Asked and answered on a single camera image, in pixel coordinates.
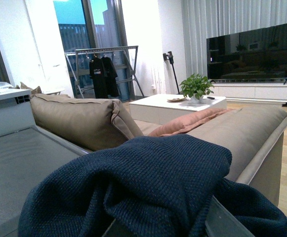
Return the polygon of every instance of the clothes drying rack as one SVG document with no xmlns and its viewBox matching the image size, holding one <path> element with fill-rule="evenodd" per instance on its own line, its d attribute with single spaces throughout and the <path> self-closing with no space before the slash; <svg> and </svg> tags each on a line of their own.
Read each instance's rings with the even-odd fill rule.
<svg viewBox="0 0 287 237">
<path fill-rule="evenodd" d="M 131 62 L 130 62 L 130 59 L 129 59 L 129 52 L 128 50 L 129 49 L 135 49 L 135 58 L 134 58 L 134 65 L 132 67 L 131 65 Z M 89 75 L 89 70 L 88 72 L 86 72 L 85 70 L 82 71 L 80 68 L 79 68 L 79 55 L 83 55 L 83 54 L 99 54 L 99 53 L 112 53 L 112 55 L 114 55 L 114 52 L 118 52 L 118 51 L 122 51 L 123 52 L 123 55 L 126 59 L 126 64 L 120 64 L 120 65 L 114 65 L 115 69 L 116 70 L 119 70 L 119 69 L 128 69 L 129 72 L 130 72 L 130 77 L 125 79 L 125 80 L 120 80 L 120 81 L 117 81 L 117 84 L 119 83 L 125 83 L 125 82 L 129 82 L 129 81 L 135 81 L 139 87 L 139 90 L 142 94 L 143 97 L 144 94 L 143 94 L 143 91 L 141 89 L 141 86 L 138 82 L 138 79 L 135 75 L 135 70 L 136 70 L 136 64 L 137 64 L 137 55 L 138 55 L 138 46 L 120 46 L 120 47 L 110 47 L 110 48 L 87 48 L 87 49 L 76 49 L 75 52 L 68 52 L 68 53 L 65 53 L 65 57 L 67 59 L 67 62 L 69 64 L 69 67 L 72 71 L 72 76 L 74 77 L 74 80 L 75 80 L 75 83 L 78 87 L 78 90 L 82 96 L 82 98 L 84 99 L 84 95 L 83 95 L 83 92 L 86 91 L 86 90 L 90 90 L 90 89 L 94 89 L 94 86 L 91 85 L 91 86 L 87 86 L 85 88 L 81 88 L 80 87 L 80 83 L 79 83 L 79 76 L 82 76 L 82 75 Z M 69 59 L 69 56 L 75 56 L 76 58 L 76 70 L 73 70 L 73 67 L 72 67 L 72 64 L 71 64 L 71 61 Z"/>
</svg>

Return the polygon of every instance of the green plant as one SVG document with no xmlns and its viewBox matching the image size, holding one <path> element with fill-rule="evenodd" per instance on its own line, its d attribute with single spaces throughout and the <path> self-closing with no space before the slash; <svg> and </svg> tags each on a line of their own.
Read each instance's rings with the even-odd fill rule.
<svg viewBox="0 0 287 237">
<path fill-rule="evenodd" d="M 237 51 L 246 51 L 247 47 L 245 47 L 243 44 L 238 44 L 237 45 Z"/>
<path fill-rule="evenodd" d="M 214 87 L 208 77 L 203 77 L 200 74 L 192 74 L 189 78 L 182 81 L 180 84 L 184 97 L 192 98 L 195 95 L 196 99 L 200 99 L 203 95 L 213 93 L 210 87 Z"/>
</svg>

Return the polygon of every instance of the white curtain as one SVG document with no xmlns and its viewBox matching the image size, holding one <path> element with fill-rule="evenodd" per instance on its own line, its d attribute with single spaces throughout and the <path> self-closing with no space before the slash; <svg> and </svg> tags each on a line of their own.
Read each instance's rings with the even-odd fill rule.
<svg viewBox="0 0 287 237">
<path fill-rule="evenodd" d="M 287 23 L 287 0 L 182 0 L 182 7 L 188 75 L 207 75 L 207 38 Z"/>
</svg>

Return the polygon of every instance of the black clothing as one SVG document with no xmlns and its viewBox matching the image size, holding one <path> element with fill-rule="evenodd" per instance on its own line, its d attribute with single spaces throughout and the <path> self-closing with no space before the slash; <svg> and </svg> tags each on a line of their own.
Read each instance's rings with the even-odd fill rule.
<svg viewBox="0 0 287 237">
<path fill-rule="evenodd" d="M 93 79 L 95 98 L 108 99 L 104 65 L 100 58 L 94 57 L 89 62 L 89 73 Z"/>
<path fill-rule="evenodd" d="M 112 97 L 119 96 L 116 77 L 118 77 L 113 61 L 109 57 L 102 57 L 104 70 L 106 72 L 106 88 L 107 93 Z"/>
</svg>

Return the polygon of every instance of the plate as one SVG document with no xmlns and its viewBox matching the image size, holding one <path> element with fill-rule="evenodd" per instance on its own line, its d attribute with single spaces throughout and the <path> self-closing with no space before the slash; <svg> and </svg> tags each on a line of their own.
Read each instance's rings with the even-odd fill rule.
<svg viewBox="0 0 287 237">
<path fill-rule="evenodd" d="M 167 99 L 167 100 L 170 101 L 170 102 L 178 102 L 178 101 L 185 100 L 185 98 L 170 98 L 170 99 Z"/>
</svg>

